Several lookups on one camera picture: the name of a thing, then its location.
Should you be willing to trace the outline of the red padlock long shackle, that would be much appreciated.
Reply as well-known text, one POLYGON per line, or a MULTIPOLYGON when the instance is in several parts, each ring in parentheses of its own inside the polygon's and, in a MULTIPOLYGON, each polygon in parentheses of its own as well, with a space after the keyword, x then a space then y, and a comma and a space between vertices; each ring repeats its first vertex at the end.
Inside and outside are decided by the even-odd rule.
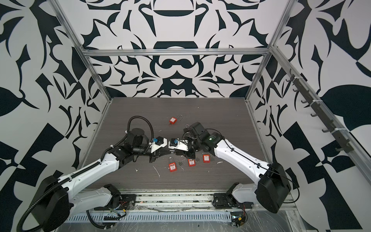
POLYGON ((203 162, 209 163, 211 161, 211 156, 209 154, 203 154, 203 162))

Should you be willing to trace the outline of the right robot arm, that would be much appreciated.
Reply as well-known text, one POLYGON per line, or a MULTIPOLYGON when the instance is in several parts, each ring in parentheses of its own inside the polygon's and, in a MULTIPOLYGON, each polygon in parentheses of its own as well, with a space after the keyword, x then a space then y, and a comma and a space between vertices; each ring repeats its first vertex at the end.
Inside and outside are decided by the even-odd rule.
POLYGON ((170 139, 168 147, 181 151, 189 159, 194 159, 196 152, 204 151, 227 161, 253 181, 257 201, 272 213, 279 211, 291 191, 290 179, 281 164, 249 155, 218 130, 206 129, 199 122, 184 128, 182 137, 170 139))

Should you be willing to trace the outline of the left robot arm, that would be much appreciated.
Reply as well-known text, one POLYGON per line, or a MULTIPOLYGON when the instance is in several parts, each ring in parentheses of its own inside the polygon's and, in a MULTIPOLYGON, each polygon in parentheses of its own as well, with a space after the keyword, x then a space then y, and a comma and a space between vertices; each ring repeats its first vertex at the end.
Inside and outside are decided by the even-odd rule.
POLYGON ((139 128, 128 130, 117 144, 106 149, 95 162, 71 174, 45 178, 18 223, 17 231, 24 230, 23 223, 28 215, 32 215, 39 224, 31 231, 51 232, 69 217, 83 211, 96 207, 118 207, 121 194, 111 184, 86 193, 81 191, 133 161, 134 156, 148 156, 150 162, 154 162, 161 156, 171 154, 170 143, 161 136, 147 138, 139 128))

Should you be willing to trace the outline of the grey hook rack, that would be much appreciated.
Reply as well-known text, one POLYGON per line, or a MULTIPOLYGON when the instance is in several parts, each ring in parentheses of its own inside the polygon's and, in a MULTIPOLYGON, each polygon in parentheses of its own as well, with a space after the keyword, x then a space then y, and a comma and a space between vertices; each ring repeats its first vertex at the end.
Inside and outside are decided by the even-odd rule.
POLYGON ((348 154, 353 152, 355 149, 351 144, 351 140, 346 135, 347 129, 341 126, 339 122, 336 122, 333 113, 330 112, 323 100, 311 89, 304 77, 290 73, 290 78, 287 82, 291 82, 295 86, 294 92, 298 92, 303 96, 304 99, 301 103, 312 108, 314 112, 311 114, 311 117, 318 117, 324 124, 325 129, 322 132, 330 133, 337 141, 340 147, 335 150, 344 151, 348 154))

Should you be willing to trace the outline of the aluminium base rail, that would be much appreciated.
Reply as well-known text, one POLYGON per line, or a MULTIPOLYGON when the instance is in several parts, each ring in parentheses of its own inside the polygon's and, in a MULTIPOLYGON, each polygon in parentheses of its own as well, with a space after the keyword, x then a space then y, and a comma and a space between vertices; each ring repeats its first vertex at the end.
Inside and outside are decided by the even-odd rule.
POLYGON ((122 194, 135 194, 132 210, 153 212, 216 211, 215 193, 225 189, 121 189, 122 194))

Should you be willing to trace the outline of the aluminium cage frame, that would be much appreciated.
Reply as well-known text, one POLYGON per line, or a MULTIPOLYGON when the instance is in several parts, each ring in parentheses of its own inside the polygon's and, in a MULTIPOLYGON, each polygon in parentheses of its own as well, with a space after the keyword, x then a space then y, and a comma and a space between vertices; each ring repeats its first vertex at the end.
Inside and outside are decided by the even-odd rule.
MULTIPOLYGON (((296 76, 301 76, 298 70, 289 62, 283 52, 277 46, 279 37, 284 30, 284 27, 289 21, 290 15, 293 12, 297 1, 288 1, 285 5, 282 16, 279 20, 278 26, 273 34, 273 38, 266 48, 174 48, 174 49, 103 49, 103 50, 91 50, 84 49, 77 38, 76 32, 68 20, 65 12, 59 1, 49 1, 52 10, 56 14, 58 21, 62 24, 66 30, 67 35, 70 37, 72 44, 77 49, 78 54, 82 58, 84 64, 92 74, 93 79, 98 84, 100 90, 103 91, 104 97, 108 102, 111 102, 112 97, 108 93, 107 89, 103 85, 102 80, 98 76, 97 71, 94 69, 90 57, 108 57, 108 56, 181 56, 181 55, 263 55, 264 58, 256 72, 256 77, 260 78, 263 69, 267 66, 270 57, 274 57, 278 63, 282 66, 290 77, 290 73, 296 76)), ((336 122, 342 124, 335 116, 336 122)), ((366 150, 357 142, 356 138, 351 135, 347 129, 346 135, 351 140, 351 144, 354 147, 354 151, 349 153, 348 156, 354 162, 356 167, 364 178, 370 182, 371 180, 371 157, 368 155, 366 150)))

